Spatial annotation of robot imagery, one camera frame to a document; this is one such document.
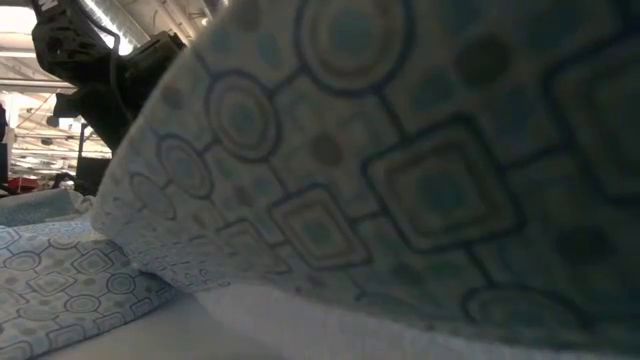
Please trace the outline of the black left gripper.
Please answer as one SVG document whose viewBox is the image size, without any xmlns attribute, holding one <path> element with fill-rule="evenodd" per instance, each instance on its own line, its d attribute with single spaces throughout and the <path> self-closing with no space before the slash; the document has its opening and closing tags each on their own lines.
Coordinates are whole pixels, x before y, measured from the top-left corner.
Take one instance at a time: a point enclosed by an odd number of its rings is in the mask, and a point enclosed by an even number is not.
<svg viewBox="0 0 640 360">
<path fill-rule="evenodd" d="M 118 148 L 149 95 L 170 65 L 186 48 L 176 34 L 160 32 L 131 53 L 113 56 L 105 47 L 82 59 L 54 64 L 57 76 L 76 87 L 58 93 L 53 115 L 82 117 L 111 150 Z"/>
</svg>

